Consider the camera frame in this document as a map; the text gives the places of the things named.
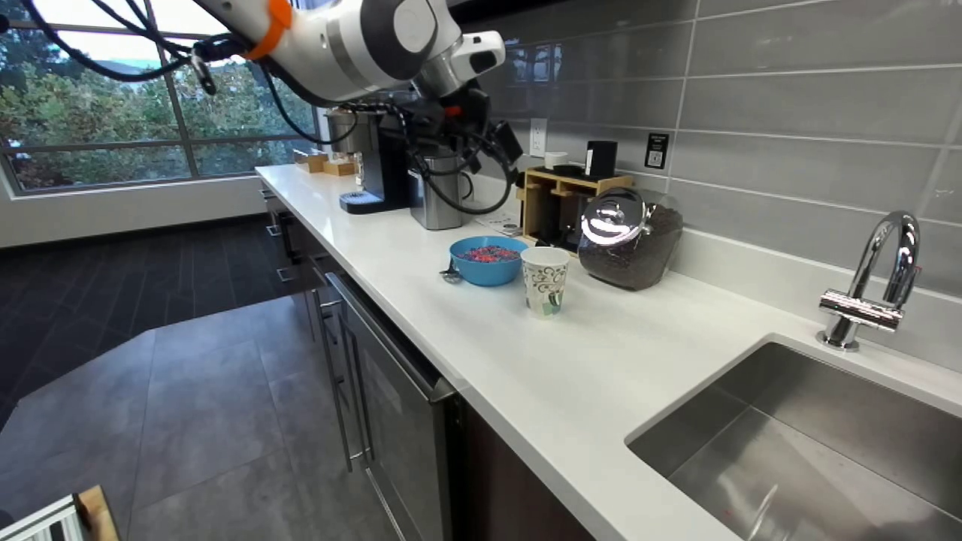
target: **cable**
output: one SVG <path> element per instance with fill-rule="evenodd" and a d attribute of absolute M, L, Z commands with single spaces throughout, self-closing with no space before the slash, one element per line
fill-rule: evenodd
<path fill-rule="evenodd" d="M 226 60 L 226 56 L 243 54 L 247 44 L 240 44 L 232 32 L 212 32 L 212 36 L 193 43 L 193 51 L 203 63 L 211 63 L 211 60 Z"/>
<path fill-rule="evenodd" d="M 431 168 L 431 173 L 467 173 L 472 168 L 472 159 L 477 159 L 477 151 L 480 145 L 475 145 L 472 151 L 464 152 L 461 164 L 458 168 Z"/>
<path fill-rule="evenodd" d="M 283 98 L 278 98 L 277 87 L 273 87 L 273 76 L 270 76 L 265 67 L 262 67 L 262 73 L 265 73 L 265 82 L 267 82 L 267 89 L 270 89 L 270 98 L 273 98 L 278 118 L 283 118 L 302 138 L 307 138 L 307 142 L 312 142 L 312 145 L 336 145 L 336 142 L 345 142 L 345 138 L 358 130 L 358 111 L 353 111 L 354 124 L 353 124 L 342 135 L 328 138 L 328 142 L 311 135 L 307 130 L 302 130 L 302 126 L 295 124 L 295 118 L 292 118 L 288 108 L 283 106 Z"/>
<path fill-rule="evenodd" d="M 173 56 L 176 56 L 176 51 L 182 51 L 182 54 L 193 51 L 190 44 L 168 43 L 168 39 L 160 32 L 156 21 L 141 9 L 139 0 L 126 0 L 126 7 L 129 7 L 129 13 L 144 23 L 147 39 L 154 39 L 160 47 L 165 47 L 165 51 L 173 54 Z"/>
<path fill-rule="evenodd" d="M 185 44 L 176 44 L 176 43 L 161 39 L 161 36 L 156 32 L 154 21 L 147 18 L 147 13 L 144 13 L 135 0 L 126 0 L 126 7 L 135 13 L 135 18 L 139 18 L 144 27 L 126 21 L 126 18 L 122 18 L 117 9 L 112 9 L 106 0 L 94 0 L 94 7 L 99 7 L 99 13 L 106 13 L 108 18 L 114 18 L 114 21 L 117 21 L 121 27 L 126 27 L 129 32 L 139 32 L 139 36 L 156 43 L 161 51 L 168 51 L 168 54 L 173 54 L 173 56 L 180 56 L 180 54 L 190 51 Z"/>
<path fill-rule="evenodd" d="M 468 213 L 468 217 L 480 217 L 480 213 L 494 213 L 494 209 L 504 206 L 504 201 L 511 198 L 511 161 L 504 159 L 504 152 L 503 152 L 499 146 L 485 145 L 480 135 L 468 135 L 468 138 L 475 142 L 475 146 L 480 146 L 487 157 L 494 157 L 494 159 L 503 164 L 503 170 L 504 170 L 504 192 L 503 192 L 499 201 L 491 205 L 491 206 L 464 206 L 461 201 L 455 201 L 452 196 L 445 196 L 445 192 L 433 184 L 433 170 L 431 170 L 431 164 L 424 161 L 424 157 L 419 152 L 419 138 L 416 138 L 416 133 L 411 133 L 411 126 L 410 126 L 405 111 L 397 108 L 395 101 L 386 101 L 382 108 L 397 118 L 400 133 L 404 133 L 405 146 L 410 146 L 410 159 L 411 159 L 411 164 L 419 168 L 422 180 L 433 188 L 433 196 L 440 196 L 447 206 L 455 206 L 455 209 L 461 209 L 461 213 Z"/>
<path fill-rule="evenodd" d="M 464 170 L 461 180 L 468 186 L 461 198 L 468 201 L 475 196 L 475 178 Z"/>
<path fill-rule="evenodd" d="M 60 47 L 63 47 L 74 63 L 80 63 L 83 69 L 99 73 L 99 76 L 106 76 L 106 78 L 117 78 L 117 82 L 154 82 L 154 78 L 161 78 L 161 76 L 185 67 L 185 56 L 176 56 L 173 63 L 165 63 L 165 67 L 147 69 L 147 73 L 117 73 L 117 69 L 108 69 L 108 67 L 91 60 L 83 51 L 66 44 L 66 43 L 60 39 L 60 32 L 40 15 L 40 9 L 34 7 L 34 0 L 22 0 L 22 3 L 24 3 L 24 9 L 30 13 L 34 23 L 36 23 L 55 44 L 60 44 Z"/>

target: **window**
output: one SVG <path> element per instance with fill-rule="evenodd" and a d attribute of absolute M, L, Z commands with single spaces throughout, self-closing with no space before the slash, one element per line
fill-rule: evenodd
<path fill-rule="evenodd" d="M 139 0 L 168 39 L 226 32 L 193 0 Z M 156 69 L 161 51 L 91 0 L 36 0 L 63 43 L 112 69 Z M 71 63 L 34 27 L 22 0 L 0 0 L 11 30 L 0 36 L 0 164 L 22 196 L 248 173 L 292 161 L 307 146 L 278 118 L 257 67 L 212 63 L 206 96 L 193 69 L 122 83 Z M 299 126 L 318 133 L 317 111 L 283 82 L 278 98 Z"/>

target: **electrical outlet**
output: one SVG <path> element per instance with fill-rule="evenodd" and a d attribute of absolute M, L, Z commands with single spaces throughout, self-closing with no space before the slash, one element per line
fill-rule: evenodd
<path fill-rule="evenodd" d="M 645 151 L 642 151 L 642 164 L 645 164 L 645 168 L 664 168 L 664 161 L 667 161 L 667 142 L 671 142 L 667 133 L 650 133 L 650 145 L 645 145 Z"/>

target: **blue bowl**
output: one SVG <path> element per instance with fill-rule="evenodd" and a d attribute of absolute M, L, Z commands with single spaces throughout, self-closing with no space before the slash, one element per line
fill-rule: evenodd
<path fill-rule="evenodd" d="M 508 250 L 514 258 L 475 262 L 468 258 L 475 250 Z M 455 270 L 480 287 L 508 284 L 519 273 L 519 251 L 527 250 L 516 237 L 464 237 L 452 243 Z"/>

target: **black coffee maker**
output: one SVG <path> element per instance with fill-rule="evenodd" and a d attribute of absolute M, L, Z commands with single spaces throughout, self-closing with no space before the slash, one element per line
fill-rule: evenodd
<path fill-rule="evenodd" d="M 348 213 L 411 206 L 405 142 L 382 126 L 386 115 L 328 115 L 339 152 L 361 152 L 361 188 L 339 196 Z"/>

